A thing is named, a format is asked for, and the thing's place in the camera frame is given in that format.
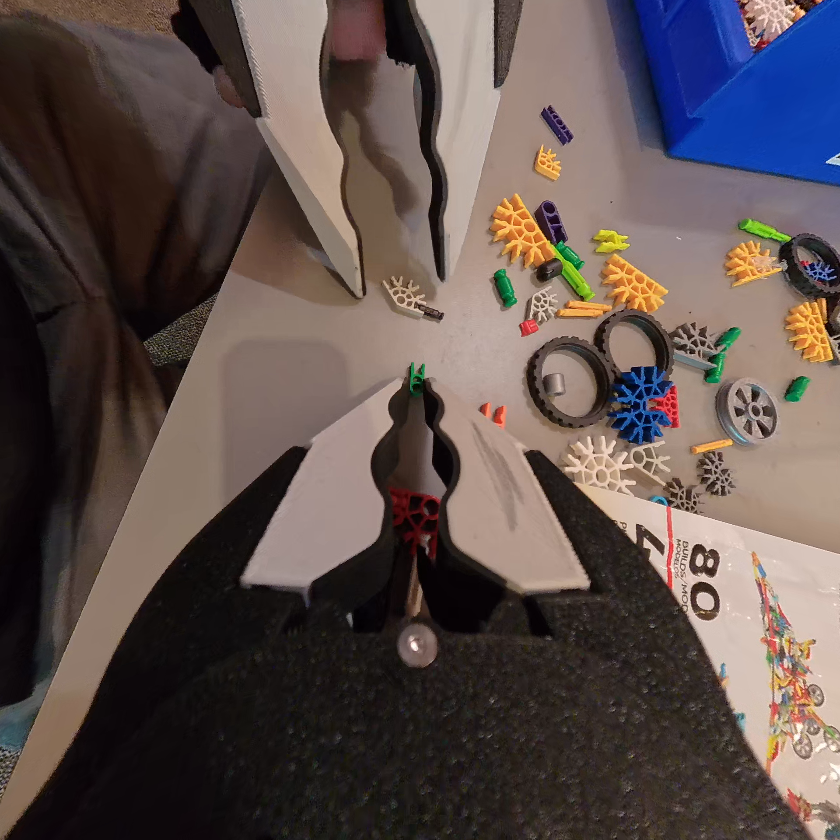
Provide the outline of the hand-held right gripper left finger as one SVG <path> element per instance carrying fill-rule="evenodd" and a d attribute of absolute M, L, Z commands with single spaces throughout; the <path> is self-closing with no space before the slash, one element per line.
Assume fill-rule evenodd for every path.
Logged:
<path fill-rule="evenodd" d="M 387 628 L 396 553 L 388 480 L 410 398 L 394 379 L 311 440 L 242 587 L 296 595 L 307 608 L 336 605 L 355 632 Z"/>

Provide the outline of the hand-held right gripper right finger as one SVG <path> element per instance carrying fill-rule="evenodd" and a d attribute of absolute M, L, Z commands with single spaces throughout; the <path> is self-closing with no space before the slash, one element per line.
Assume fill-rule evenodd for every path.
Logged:
<path fill-rule="evenodd" d="M 421 572 L 432 618 L 479 633 L 504 601 L 583 593 L 591 581 L 527 449 L 437 380 L 423 390 L 432 467 L 442 482 L 436 558 Z"/>

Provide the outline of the light grey fan connector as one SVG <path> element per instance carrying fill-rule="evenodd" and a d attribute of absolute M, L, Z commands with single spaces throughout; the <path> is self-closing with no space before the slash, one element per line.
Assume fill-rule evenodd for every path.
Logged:
<path fill-rule="evenodd" d="M 399 312 L 417 319 L 424 316 L 425 294 L 412 280 L 405 280 L 402 276 L 392 276 L 383 280 L 381 285 L 391 299 L 392 305 Z"/>

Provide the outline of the printed toy packaging bag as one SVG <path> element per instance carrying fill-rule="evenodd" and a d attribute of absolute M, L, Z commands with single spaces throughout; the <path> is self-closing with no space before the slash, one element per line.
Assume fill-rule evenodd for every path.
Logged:
<path fill-rule="evenodd" d="M 838 554 L 608 490 L 689 618 L 737 722 L 813 838 L 838 838 Z"/>

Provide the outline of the person's left hand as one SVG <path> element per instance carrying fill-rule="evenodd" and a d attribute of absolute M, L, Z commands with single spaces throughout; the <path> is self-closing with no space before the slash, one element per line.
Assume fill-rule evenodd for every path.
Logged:
<path fill-rule="evenodd" d="M 383 1 L 333 1 L 330 21 L 331 58 L 338 61 L 375 61 L 385 53 Z"/>

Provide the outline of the red connector with rod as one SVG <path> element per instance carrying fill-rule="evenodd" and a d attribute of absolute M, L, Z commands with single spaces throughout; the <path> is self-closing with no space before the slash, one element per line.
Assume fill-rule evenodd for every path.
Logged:
<path fill-rule="evenodd" d="M 423 549 L 435 561 L 438 546 L 440 499 L 424 493 L 391 487 L 392 520 L 396 535 L 409 547 L 412 556 Z"/>

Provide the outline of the white snowflake connector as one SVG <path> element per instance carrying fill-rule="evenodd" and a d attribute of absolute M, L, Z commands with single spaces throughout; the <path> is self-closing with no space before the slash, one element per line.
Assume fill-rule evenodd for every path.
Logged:
<path fill-rule="evenodd" d="M 574 441 L 563 457 L 562 470 L 574 483 L 632 496 L 634 464 L 625 451 L 615 452 L 616 440 L 605 436 Z"/>

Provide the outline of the black rubber tyre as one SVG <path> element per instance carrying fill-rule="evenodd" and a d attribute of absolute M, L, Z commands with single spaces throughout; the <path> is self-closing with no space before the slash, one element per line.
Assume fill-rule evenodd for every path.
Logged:
<path fill-rule="evenodd" d="M 803 298 L 815 300 L 839 293 L 839 283 L 831 288 L 817 287 L 809 281 L 801 268 L 803 260 L 822 259 L 836 270 L 839 279 L 838 252 L 823 238 L 809 233 L 797 234 L 789 243 L 780 246 L 779 258 L 786 263 L 784 273 L 789 283 Z"/>
<path fill-rule="evenodd" d="M 590 367 L 595 378 L 595 400 L 584 415 L 562 412 L 552 402 L 543 385 L 543 366 L 553 354 L 568 352 L 579 356 Z M 613 362 L 592 343 L 577 337 L 559 337 L 546 342 L 528 361 L 526 379 L 532 401 L 539 412 L 553 424 L 566 428 L 585 428 L 600 423 L 613 401 L 613 388 L 621 374 Z"/>
<path fill-rule="evenodd" d="M 594 346 L 602 353 L 615 375 L 622 370 L 614 359 L 611 350 L 611 336 L 615 328 L 628 323 L 641 330 L 650 342 L 654 354 L 655 365 L 667 376 L 670 376 L 675 363 L 675 347 L 673 340 L 660 322 L 648 313 L 633 309 L 615 311 L 604 318 L 594 332 Z"/>

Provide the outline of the yellow fan connector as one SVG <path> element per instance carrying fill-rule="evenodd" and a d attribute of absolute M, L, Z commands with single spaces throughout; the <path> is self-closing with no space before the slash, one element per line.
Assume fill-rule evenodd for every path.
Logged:
<path fill-rule="evenodd" d="M 786 263 L 756 241 L 742 242 L 729 250 L 723 263 L 731 287 L 741 287 L 766 277 L 780 274 Z"/>
<path fill-rule="evenodd" d="M 521 260 L 525 268 L 537 268 L 557 258 L 557 253 L 530 214 L 520 195 L 503 198 L 491 217 L 493 242 L 503 244 L 502 256 L 514 264 Z"/>
<path fill-rule="evenodd" d="M 784 328 L 791 333 L 787 339 L 804 361 L 823 363 L 834 360 L 834 350 L 826 330 L 826 301 L 818 298 L 789 310 Z"/>
<path fill-rule="evenodd" d="M 616 254 L 606 260 L 601 276 L 602 284 L 611 288 L 608 298 L 639 312 L 655 312 L 669 294 L 667 288 Z"/>

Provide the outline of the dark grey snowflake connector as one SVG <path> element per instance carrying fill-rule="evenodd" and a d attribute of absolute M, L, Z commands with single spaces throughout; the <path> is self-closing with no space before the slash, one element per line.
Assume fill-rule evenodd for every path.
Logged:
<path fill-rule="evenodd" d="M 698 477 L 703 490 L 714 497 L 728 497 L 736 485 L 732 470 L 720 451 L 710 451 L 697 461 Z"/>
<path fill-rule="evenodd" d="M 675 477 L 664 484 L 663 492 L 671 508 L 700 515 L 707 489 L 703 484 L 687 485 Z"/>

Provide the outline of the lime green rod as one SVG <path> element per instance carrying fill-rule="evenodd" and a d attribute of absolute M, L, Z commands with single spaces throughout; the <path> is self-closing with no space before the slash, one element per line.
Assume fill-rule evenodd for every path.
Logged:
<path fill-rule="evenodd" d="M 561 275 L 568 283 L 572 291 L 582 301 L 591 301 L 595 294 L 588 282 L 583 278 L 579 268 L 574 262 L 569 261 L 561 253 L 558 254 L 561 263 Z"/>
<path fill-rule="evenodd" d="M 752 218 L 744 218 L 738 222 L 738 228 L 750 235 L 762 238 L 762 239 L 770 239 L 780 244 L 789 243 L 792 239 L 792 236 L 783 233 L 782 231 L 778 230 L 777 228 L 768 225 L 766 223 L 760 222 L 759 220 L 752 219 Z"/>

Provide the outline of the dark grey fan connector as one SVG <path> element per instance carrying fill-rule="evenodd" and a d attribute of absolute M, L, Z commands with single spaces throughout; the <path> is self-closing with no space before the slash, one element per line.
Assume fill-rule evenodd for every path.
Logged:
<path fill-rule="evenodd" d="M 673 329 L 669 337 L 676 362 L 701 371 L 709 371 L 715 367 L 712 358 L 720 349 L 717 337 L 709 335 L 707 327 L 700 327 L 695 322 L 683 323 Z"/>

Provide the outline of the grey wheel hub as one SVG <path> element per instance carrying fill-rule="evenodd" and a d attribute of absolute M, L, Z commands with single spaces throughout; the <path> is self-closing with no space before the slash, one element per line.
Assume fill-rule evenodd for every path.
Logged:
<path fill-rule="evenodd" d="M 778 433 L 780 409 L 775 397 L 750 378 L 723 383 L 715 408 L 722 430 L 736 445 L 762 445 Z"/>

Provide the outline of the blue plastic bin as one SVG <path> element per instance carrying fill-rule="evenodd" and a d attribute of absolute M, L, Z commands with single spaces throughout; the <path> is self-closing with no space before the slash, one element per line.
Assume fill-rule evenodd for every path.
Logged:
<path fill-rule="evenodd" d="M 737 2 L 607 2 L 644 144 L 684 161 L 838 186 L 838 2 L 761 51 Z"/>

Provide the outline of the person's black top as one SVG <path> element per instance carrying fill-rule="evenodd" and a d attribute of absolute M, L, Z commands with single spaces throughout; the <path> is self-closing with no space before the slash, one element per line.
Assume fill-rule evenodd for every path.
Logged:
<path fill-rule="evenodd" d="M 43 591 L 42 531 L 54 486 L 54 427 L 34 316 L 1 267 L 1 705 L 35 686 Z"/>

